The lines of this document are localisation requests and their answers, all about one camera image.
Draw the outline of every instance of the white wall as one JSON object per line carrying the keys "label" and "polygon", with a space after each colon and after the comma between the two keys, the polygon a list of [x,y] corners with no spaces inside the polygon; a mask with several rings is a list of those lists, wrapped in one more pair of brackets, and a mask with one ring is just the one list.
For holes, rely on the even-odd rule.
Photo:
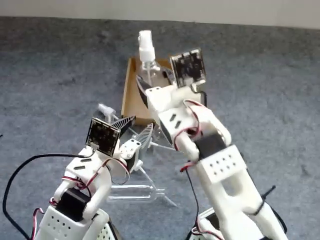
{"label": "white wall", "polygon": [[0,16],[195,21],[320,29],[320,0],[0,0]]}

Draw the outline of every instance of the circuit board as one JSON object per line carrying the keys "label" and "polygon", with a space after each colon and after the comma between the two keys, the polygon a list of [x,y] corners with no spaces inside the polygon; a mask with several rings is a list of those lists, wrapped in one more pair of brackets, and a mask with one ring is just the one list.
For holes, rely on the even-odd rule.
{"label": "circuit board", "polygon": [[110,124],[93,117],[86,137],[85,144],[98,146],[98,151],[110,157],[113,156],[117,141],[120,137],[120,130]]}
{"label": "circuit board", "polygon": [[194,49],[170,57],[178,88],[206,81],[206,71],[201,49]]}

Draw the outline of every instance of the cardboard box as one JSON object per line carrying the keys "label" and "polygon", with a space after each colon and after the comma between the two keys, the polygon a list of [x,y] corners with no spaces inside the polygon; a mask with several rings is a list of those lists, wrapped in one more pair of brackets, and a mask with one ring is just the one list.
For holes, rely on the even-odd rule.
{"label": "cardboard box", "polygon": [[[165,59],[156,60],[161,66],[171,69],[171,64]],[[136,116],[135,124],[145,126],[153,121],[148,109],[142,102],[136,83],[137,68],[140,63],[136,64],[134,57],[129,58],[126,70],[126,78],[123,91],[121,115],[124,117]]]}

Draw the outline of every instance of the clear plastic bottle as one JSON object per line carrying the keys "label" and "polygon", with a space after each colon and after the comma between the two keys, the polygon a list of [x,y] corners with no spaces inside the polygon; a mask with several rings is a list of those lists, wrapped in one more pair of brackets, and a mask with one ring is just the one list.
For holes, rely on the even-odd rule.
{"label": "clear plastic bottle", "polygon": [[156,62],[155,48],[152,42],[152,34],[150,30],[139,32],[139,57],[141,65],[137,74],[149,84],[151,87],[165,87],[168,80],[164,78],[162,68]]}

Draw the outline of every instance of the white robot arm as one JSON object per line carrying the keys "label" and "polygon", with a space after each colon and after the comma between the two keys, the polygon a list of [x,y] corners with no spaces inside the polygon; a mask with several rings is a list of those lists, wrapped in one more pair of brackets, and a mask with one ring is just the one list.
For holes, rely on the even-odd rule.
{"label": "white robot arm", "polygon": [[[172,57],[171,65],[176,84],[151,87],[140,76],[137,84],[143,102],[167,140],[190,161],[182,170],[196,168],[223,238],[206,234],[213,227],[206,221],[202,226],[198,222],[197,230],[215,240],[288,240],[272,208],[256,189],[229,131],[201,104],[204,93],[199,91],[199,83],[205,81],[201,52]],[[226,181],[234,189],[232,196],[224,188]]]}
{"label": "white robot arm", "polygon": [[[109,127],[114,127],[121,134],[132,125],[134,117],[117,120]],[[92,119],[94,124],[108,124]],[[109,134],[107,131],[93,133],[91,123],[90,137],[87,143],[98,146],[99,141]],[[112,187],[112,176],[126,176],[136,168],[139,156],[149,144],[153,124],[149,124],[140,134],[120,146],[120,140],[112,151],[112,157],[97,151],[88,158],[74,158],[66,167],[62,183],[50,200],[51,206],[46,210],[40,223],[35,240],[119,240],[121,237],[111,224],[109,216],[100,209],[107,199]],[[88,156],[90,146],[79,153]],[[87,189],[89,196],[80,190]]]}

